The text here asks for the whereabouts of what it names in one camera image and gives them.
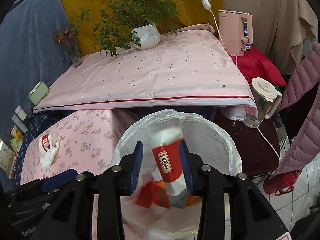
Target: glass kettle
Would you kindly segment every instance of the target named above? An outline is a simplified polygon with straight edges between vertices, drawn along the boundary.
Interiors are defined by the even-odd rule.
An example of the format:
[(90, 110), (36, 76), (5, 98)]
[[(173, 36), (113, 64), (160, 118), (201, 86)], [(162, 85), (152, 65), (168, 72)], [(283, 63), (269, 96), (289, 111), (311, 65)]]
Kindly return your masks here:
[(282, 94), (275, 87), (263, 78), (254, 78), (250, 84), (254, 101), (257, 105), (256, 114), (247, 114), (243, 123), (251, 128), (258, 127), (263, 119), (269, 119), (279, 106)]

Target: white plastic bag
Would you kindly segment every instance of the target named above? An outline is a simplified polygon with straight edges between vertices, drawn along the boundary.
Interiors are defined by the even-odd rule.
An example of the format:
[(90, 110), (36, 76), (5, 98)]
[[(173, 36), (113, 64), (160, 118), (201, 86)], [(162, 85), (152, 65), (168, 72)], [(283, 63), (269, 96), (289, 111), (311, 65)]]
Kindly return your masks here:
[[(169, 127), (180, 127), (189, 151), (200, 155), (204, 163), (219, 172), (235, 176), (242, 170), (242, 161), (231, 137), (198, 114), (165, 109), (131, 125), (119, 140), (111, 165), (119, 164), (124, 155), (131, 154), (137, 141), (143, 143), (138, 188), (131, 197), (121, 198), (121, 209), (123, 219), (152, 240), (174, 240), (195, 235), (199, 227), (201, 203), (185, 209), (171, 207), (170, 210), (155, 205), (143, 208), (134, 204), (139, 187), (151, 180), (151, 173), (157, 167), (149, 145), (149, 135)], [(225, 198), (225, 218), (229, 217), (229, 201)]]

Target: red thermos flask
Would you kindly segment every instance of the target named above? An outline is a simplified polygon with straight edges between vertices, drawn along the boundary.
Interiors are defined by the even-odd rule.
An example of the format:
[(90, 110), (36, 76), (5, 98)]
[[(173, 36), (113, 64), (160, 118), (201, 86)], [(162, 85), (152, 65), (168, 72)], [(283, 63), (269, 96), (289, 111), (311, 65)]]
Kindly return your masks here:
[(275, 196), (281, 196), (294, 190), (293, 184), (296, 183), (301, 171), (291, 171), (287, 173), (277, 174), (266, 178), (263, 182), (263, 190), (265, 193)]

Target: red cushion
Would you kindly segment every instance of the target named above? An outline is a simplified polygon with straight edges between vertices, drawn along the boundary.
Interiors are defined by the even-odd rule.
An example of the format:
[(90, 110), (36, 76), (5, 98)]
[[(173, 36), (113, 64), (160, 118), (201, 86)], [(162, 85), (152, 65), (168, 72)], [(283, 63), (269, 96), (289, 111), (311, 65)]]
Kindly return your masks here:
[[(236, 57), (231, 56), (231, 58), (236, 63)], [(237, 66), (249, 84), (253, 78), (260, 77), (274, 86), (286, 86), (280, 71), (270, 59), (254, 46), (251, 51), (245, 51), (243, 56), (238, 57)]]

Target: white kettle lid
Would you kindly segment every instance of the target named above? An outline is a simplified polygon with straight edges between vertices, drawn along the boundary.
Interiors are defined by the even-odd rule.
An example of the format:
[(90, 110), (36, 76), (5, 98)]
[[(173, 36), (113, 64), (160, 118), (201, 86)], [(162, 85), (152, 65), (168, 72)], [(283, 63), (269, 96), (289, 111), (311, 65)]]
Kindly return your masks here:
[(266, 99), (266, 101), (272, 102), (278, 96), (275, 87), (263, 78), (253, 78), (251, 85), (260, 96)]

